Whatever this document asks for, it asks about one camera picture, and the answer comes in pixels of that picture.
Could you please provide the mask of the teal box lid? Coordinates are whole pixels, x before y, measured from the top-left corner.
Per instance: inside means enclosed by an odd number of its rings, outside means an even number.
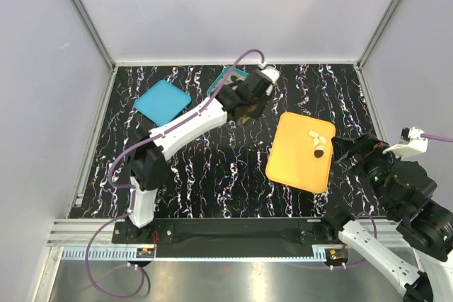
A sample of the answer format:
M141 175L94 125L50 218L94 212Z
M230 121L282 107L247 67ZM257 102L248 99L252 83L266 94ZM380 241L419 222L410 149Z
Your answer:
M160 127L179 116L191 102L187 93L160 80L135 101L134 108Z

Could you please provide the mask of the metal tongs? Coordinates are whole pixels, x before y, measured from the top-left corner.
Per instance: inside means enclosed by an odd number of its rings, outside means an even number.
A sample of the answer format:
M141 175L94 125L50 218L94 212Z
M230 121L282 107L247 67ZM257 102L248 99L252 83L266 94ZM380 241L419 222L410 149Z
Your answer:
M240 125L245 125L245 124L247 123L248 120L249 120L249 117L244 116L244 117L242 117L242 118L238 121L238 123L239 123Z

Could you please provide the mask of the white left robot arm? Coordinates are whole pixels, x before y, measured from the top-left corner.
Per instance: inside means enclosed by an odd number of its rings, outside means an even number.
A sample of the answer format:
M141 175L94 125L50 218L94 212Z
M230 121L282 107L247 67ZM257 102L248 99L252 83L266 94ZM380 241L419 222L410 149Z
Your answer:
M194 139L230 121L258 119L275 93L281 73L272 67L251 71L243 80L222 85L192 110L150 131L150 142L127 157L130 183L134 186L128 234L148 241L158 189L170 175L169 160Z

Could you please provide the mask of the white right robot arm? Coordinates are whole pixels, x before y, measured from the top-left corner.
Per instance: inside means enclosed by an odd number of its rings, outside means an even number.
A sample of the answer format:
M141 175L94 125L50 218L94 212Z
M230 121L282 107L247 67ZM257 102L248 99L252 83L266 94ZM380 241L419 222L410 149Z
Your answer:
M336 207L321 220L321 234L330 243L340 241L358 252L383 274L404 301L452 300L452 212L432 196L437 184L412 156L425 153L428 139L408 135L388 145L372 134L356 139L334 137L333 159L356 158L349 170L362 175L378 198L385 217L410 245L422 267L407 264L369 234L343 208Z

